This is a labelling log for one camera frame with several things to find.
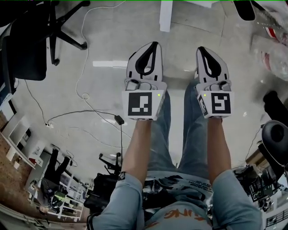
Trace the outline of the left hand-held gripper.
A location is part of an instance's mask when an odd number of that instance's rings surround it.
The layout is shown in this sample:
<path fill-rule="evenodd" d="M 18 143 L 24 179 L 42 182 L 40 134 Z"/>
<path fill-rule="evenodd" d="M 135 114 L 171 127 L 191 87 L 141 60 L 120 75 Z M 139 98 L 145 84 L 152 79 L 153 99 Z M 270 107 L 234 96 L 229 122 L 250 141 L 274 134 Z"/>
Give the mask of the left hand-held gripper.
<path fill-rule="evenodd" d="M 134 52 L 128 60 L 126 76 L 122 91 L 124 116 L 132 120 L 157 120 L 167 90 L 167 84 L 162 82 L 161 45 L 150 42 Z"/>

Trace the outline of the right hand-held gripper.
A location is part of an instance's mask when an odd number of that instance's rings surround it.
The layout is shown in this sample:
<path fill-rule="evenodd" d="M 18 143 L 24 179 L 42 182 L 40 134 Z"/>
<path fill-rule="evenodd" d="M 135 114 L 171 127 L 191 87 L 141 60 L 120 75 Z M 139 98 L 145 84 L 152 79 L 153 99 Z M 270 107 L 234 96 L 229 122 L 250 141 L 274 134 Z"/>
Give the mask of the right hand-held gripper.
<path fill-rule="evenodd" d="M 227 64 L 214 51 L 200 46 L 196 51 L 200 83 L 196 85 L 197 100 L 205 119 L 226 118 L 234 111 Z"/>

